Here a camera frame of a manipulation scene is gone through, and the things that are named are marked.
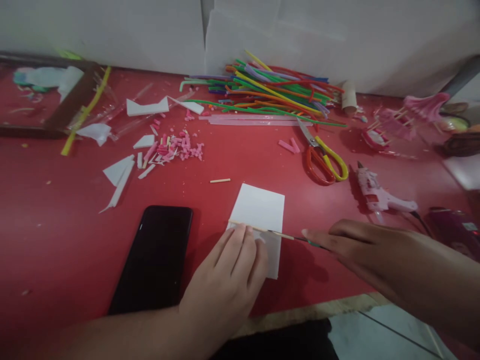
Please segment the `pink glue gun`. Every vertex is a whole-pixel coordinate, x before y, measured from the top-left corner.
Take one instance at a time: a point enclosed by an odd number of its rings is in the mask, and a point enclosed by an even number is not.
[[[366,205],[373,212],[394,209],[403,213],[417,211],[419,206],[415,201],[405,201],[390,195],[377,181],[377,174],[371,172],[358,161],[356,171],[361,192],[366,198]]]

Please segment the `yellow straw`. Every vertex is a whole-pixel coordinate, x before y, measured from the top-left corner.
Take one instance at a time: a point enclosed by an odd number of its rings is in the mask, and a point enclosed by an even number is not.
[[[96,90],[96,94],[93,97],[92,101],[90,104],[88,104],[87,108],[83,110],[83,112],[80,115],[80,118],[76,122],[76,124],[73,126],[70,132],[70,136],[66,140],[65,146],[63,147],[63,150],[61,151],[61,154],[63,156],[68,156],[70,152],[70,148],[72,147],[72,144],[75,139],[75,135],[77,134],[77,131],[80,129],[84,121],[87,119],[87,116],[90,114],[90,112],[93,110],[95,105],[99,102],[100,96],[102,96],[102,93],[104,92],[105,86],[107,86],[107,81],[109,80],[110,72],[112,71],[112,68],[109,66],[106,68],[105,75],[103,76],[103,80],[101,81],[100,86]]]
[[[315,114],[319,114],[319,115],[322,115],[322,117],[324,117],[324,115],[322,114],[321,111],[318,111],[317,109],[314,109],[314,108],[305,106],[305,105],[303,105],[303,104],[301,104],[301,103],[299,103],[299,102],[295,102],[295,101],[289,99],[288,97],[283,96],[282,94],[280,94],[280,93],[278,93],[278,92],[276,92],[276,91],[273,91],[272,89],[269,89],[269,88],[266,87],[266,86],[263,86],[261,83],[258,83],[258,82],[256,82],[255,80],[252,80],[252,79],[249,78],[249,77],[246,77],[245,75],[243,75],[242,73],[240,73],[240,72],[238,72],[238,71],[235,72],[235,76],[239,77],[240,79],[243,79],[243,80],[245,80],[245,81],[248,81],[248,82],[252,83],[252,84],[255,85],[256,87],[259,87],[260,89],[263,89],[263,90],[265,90],[265,91],[268,91],[268,92],[271,93],[271,94],[274,94],[275,96],[279,97],[280,99],[283,99],[283,100],[285,100],[285,101],[287,101],[287,102],[289,102],[289,103],[291,103],[291,104],[295,104],[295,105],[298,106],[298,107],[301,107],[301,108],[303,108],[303,109],[305,109],[305,110],[308,110],[309,112],[312,112],[312,113],[315,113]]]
[[[265,70],[272,71],[271,68],[269,68],[267,65],[265,65],[262,60],[260,60],[258,57],[253,55],[250,51],[245,50],[245,52],[247,53],[247,55],[249,57],[251,57],[253,60],[255,60],[259,65],[263,66],[265,68]]]

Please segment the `left hand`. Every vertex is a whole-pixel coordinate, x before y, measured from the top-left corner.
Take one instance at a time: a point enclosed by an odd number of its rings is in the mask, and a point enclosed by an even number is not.
[[[192,358],[210,357],[247,320],[268,271],[267,248],[245,224],[228,229],[200,264],[178,312]]]

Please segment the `scissor blade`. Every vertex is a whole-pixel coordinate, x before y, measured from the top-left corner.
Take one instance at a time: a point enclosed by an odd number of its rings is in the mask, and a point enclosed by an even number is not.
[[[296,118],[296,120],[298,121],[298,126],[300,126],[300,129],[301,129],[303,135],[305,135],[306,140],[310,143],[310,146],[318,146],[314,137],[312,136],[310,131],[307,129],[305,124],[302,122],[302,120],[300,120],[298,117]]]

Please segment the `black phone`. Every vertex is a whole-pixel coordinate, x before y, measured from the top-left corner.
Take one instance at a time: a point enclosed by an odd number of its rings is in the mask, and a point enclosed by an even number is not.
[[[109,315],[162,309],[180,302],[180,281],[193,211],[149,206],[130,248]]]

